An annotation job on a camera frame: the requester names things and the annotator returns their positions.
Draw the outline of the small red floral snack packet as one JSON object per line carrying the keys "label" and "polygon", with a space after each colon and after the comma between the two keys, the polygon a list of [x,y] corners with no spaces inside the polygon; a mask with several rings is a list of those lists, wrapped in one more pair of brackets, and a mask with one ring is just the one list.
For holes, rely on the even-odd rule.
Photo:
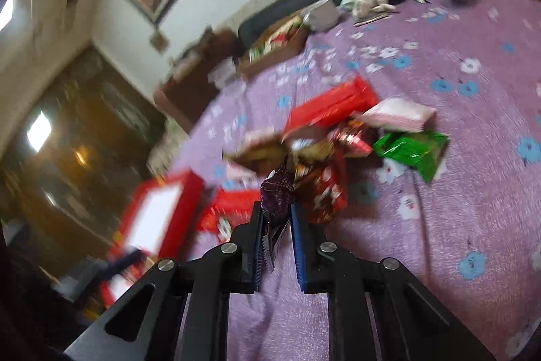
{"label": "small red floral snack packet", "polygon": [[225,217],[219,217],[216,223],[217,238],[220,243],[227,243],[231,239],[234,225]]}

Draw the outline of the cardboard box of snacks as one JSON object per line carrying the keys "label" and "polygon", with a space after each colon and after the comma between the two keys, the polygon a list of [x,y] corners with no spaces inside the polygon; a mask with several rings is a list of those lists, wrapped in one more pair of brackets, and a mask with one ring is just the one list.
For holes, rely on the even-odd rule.
{"label": "cardboard box of snacks", "polygon": [[237,64],[237,73],[247,80],[288,61],[304,50],[309,34],[300,11],[291,13],[269,26],[246,50]]}

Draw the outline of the white cloth bundle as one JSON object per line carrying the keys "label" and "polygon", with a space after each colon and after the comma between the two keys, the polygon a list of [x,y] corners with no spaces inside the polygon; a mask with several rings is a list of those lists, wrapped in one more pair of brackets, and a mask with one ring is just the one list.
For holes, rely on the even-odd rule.
{"label": "white cloth bundle", "polygon": [[341,0],[339,6],[357,20],[396,11],[396,7],[390,4],[389,0]]}

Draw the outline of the red rectangular snack box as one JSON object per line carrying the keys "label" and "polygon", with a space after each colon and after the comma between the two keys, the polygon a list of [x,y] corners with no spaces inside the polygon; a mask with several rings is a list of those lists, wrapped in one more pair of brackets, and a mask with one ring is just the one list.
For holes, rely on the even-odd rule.
{"label": "red rectangular snack box", "polygon": [[370,110],[378,102],[371,86],[355,77],[293,108],[282,133],[286,136],[304,127],[333,127],[352,113]]}

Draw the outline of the clear plastic cup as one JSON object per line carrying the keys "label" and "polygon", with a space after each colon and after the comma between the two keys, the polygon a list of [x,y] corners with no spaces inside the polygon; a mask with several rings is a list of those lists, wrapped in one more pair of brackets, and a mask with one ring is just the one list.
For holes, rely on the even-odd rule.
{"label": "clear plastic cup", "polygon": [[216,65],[207,75],[207,80],[219,91],[239,78],[237,64],[232,58],[227,58]]}

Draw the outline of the pink small snack packet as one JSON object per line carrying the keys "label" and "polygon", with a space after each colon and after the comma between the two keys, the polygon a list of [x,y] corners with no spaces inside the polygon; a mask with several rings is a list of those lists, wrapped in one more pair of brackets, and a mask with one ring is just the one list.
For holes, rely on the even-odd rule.
{"label": "pink small snack packet", "polygon": [[251,180],[257,177],[254,171],[228,160],[225,162],[225,175],[228,180]]}

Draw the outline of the dark purple snack packet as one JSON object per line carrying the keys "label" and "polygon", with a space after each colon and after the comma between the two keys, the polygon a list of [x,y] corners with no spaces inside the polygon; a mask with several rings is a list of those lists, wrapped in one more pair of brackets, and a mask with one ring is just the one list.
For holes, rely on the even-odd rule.
{"label": "dark purple snack packet", "polygon": [[262,214],[261,247],[263,261],[269,272],[274,270],[274,246],[289,219],[295,193],[295,173],[290,169],[289,156],[273,170],[260,186]]}

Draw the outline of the purple floral tablecloth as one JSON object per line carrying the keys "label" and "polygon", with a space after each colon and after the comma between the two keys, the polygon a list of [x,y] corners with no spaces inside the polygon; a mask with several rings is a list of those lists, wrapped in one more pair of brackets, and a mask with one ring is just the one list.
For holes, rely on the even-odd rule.
{"label": "purple floral tablecloth", "polygon": [[310,36],[299,57],[222,92],[171,169],[233,189],[224,152],[355,77],[380,99],[433,107],[449,143],[431,183],[387,159],[349,159],[349,204],[328,237],[400,260],[496,358],[514,358],[540,324],[539,1],[409,1],[373,25]]}

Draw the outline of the pink white snack packet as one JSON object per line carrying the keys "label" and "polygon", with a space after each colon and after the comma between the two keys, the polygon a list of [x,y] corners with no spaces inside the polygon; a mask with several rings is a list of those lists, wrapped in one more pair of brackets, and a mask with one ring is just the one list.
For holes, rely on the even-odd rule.
{"label": "pink white snack packet", "polygon": [[432,107],[390,97],[362,113],[358,120],[370,127],[388,131],[420,133],[436,113],[437,110]]}

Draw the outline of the brown gold sesame packet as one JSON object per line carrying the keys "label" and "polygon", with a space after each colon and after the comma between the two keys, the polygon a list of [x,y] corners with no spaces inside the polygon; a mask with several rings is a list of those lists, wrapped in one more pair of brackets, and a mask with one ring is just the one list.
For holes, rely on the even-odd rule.
{"label": "brown gold sesame packet", "polygon": [[301,127],[289,133],[254,134],[234,152],[223,152],[224,160],[266,176],[284,163],[290,171],[309,170],[330,160],[335,153],[333,142],[319,127]]}

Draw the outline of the white ceramic mug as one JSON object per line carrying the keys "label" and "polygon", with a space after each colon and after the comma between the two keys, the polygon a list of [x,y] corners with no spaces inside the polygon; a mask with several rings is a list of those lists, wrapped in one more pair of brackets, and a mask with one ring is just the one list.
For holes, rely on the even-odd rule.
{"label": "white ceramic mug", "polygon": [[340,13],[333,0],[319,0],[308,5],[301,12],[301,17],[313,32],[325,32],[340,21]]}

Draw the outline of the wooden glass cabinet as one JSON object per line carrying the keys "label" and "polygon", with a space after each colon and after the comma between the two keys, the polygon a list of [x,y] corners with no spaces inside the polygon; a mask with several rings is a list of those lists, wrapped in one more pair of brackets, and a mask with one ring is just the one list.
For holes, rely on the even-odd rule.
{"label": "wooden glass cabinet", "polygon": [[1,220],[47,278],[103,258],[161,139],[165,117],[94,46],[54,79],[1,159]]}

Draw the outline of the red white gift box tray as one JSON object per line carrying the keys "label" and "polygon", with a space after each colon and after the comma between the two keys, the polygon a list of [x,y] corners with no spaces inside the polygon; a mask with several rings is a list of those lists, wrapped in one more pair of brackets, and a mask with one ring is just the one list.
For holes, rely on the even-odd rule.
{"label": "red white gift box tray", "polygon": [[109,307],[137,281],[148,268],[163,258],[177,259],[193,227],[205,184],[185,168],[166,179],[139,184],[113,234],[107,257],[116,260],[141,250],[141,262],[121,270],[99,286]]}

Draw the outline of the green snack packet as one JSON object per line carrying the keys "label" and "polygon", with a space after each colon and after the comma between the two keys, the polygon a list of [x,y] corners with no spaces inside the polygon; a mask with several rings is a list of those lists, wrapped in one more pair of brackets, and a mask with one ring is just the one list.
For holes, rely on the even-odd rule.
{"label": "green snack packet", "polygon": [[389,132],[372,145],[380,158],[392,159],[416,170],[431,183],[447,148],[449,136],[426,130],[419,133]]}

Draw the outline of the long red snack bar packet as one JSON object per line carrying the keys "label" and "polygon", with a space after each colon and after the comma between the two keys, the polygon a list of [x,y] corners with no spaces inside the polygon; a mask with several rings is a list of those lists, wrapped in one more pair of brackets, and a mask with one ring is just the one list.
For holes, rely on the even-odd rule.
{"label": "long red snack bar packet", "polygon": [[259,201],[259,190],[219,190],[206,206],[196,222],[196,230],[212,233],[217,237],[216,223],[219,217],[228,218],[234,229],[247,224],[255,202]]}

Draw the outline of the small wall plaque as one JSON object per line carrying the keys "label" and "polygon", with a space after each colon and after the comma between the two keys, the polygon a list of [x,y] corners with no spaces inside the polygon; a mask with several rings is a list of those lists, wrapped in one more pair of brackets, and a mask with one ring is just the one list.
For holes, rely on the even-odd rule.
{"label": "small wall plaque", "polygon": [[149,37],[149,44],[158,53],[163,54],[169,48],[170,40],[167,39],[161,30],[156,29]]}

